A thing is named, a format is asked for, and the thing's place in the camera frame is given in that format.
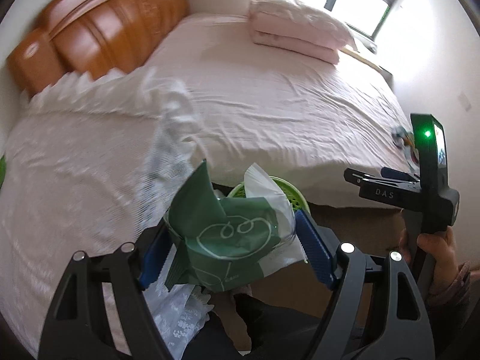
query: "screw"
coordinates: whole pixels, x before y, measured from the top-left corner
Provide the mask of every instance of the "screw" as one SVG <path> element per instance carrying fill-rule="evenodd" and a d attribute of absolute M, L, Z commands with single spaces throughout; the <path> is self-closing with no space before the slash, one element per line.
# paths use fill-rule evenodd
<path fill-rule="evenodd" d="M 85 252 L 84 251 L 76 251 L 74 254 L 73 254 L 73 261 L 81 261 L 85 258 Z"/>
<path fill-rule="evenodd" d="M 126 242 L 120 247 L 120 249 L 123 253 L 130 253 L 135 250 L 135 245 L 131 242 Z"/>

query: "bed frame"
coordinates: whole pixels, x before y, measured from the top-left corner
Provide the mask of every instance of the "bed frame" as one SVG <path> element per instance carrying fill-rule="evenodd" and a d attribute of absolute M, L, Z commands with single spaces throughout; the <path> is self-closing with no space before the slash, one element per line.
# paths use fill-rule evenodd
<path fill-rule="evenodd" d="M 66 72 L 129 73 L 187 14 L 187 0 L 53 0 L 7 64 L 30 96 Z"/>

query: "white lace bedspread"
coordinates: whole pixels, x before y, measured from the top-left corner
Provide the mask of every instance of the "white lace bedspread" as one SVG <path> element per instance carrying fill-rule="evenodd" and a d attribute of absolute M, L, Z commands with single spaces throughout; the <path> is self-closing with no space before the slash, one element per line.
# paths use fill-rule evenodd
<path fill-rule="evenodd" d="M 32 355 L 72 254 L 113 252 L 158 223 L 191 173 L 196 119 L 184 86 L 155 68 L 96 82 L 68 74 L 33 98 L 8 139 L 0 190 L 0 311 Z M 193 285 L 167 292 L 173 255 L 144 296 L 180 359 L 212 306 Z M 104 290 L 115 344 L 128 353 Z"/>

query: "blue gripper pad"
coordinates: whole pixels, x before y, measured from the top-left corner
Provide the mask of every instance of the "blue gripper pad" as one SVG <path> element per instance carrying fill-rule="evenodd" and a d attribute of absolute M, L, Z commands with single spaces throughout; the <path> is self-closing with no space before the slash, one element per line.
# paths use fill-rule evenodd
<path fill-rule="evenodd" d="M 158 280 L 171 247 L 172 240 L 169 232 L 166 230 L 159 231 L 143 255 L 142 273 L 138 278 L 138 283 L 143 290 Z"/>
<path fill-rule="evenodd" d="M 318 226 L 303 210 L 295 213 L 295 230 L 317 280 L 333 290 L 340 279 L 335 274 L 340 241 L 331 229 Z"/>

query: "white plastic bag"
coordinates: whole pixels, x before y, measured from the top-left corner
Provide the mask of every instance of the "white plastic bag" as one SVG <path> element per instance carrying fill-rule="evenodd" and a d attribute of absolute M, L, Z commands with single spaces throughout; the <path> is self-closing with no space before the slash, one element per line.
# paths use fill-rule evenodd
<path fill-rule="evenodd" d="M 302 244 L 295 234 L 292 204 L 282 189 L 256 163 L 247 169 L 243 181 L 247 198 L 265 198 L 277 214 L 278 234 L 282 241 L 267 256 L 258 261 L 263 277 L 298 261 L 306 261 Z"/>
<path fill-rule="evenodd" d="M 278 235 L 282 240 L 290 239 L 295 232 L 293 208 L 277 183 L 256 163 L 247 169 L 243 181 L 246 197 L 265 198 L 277 214 Z"/>

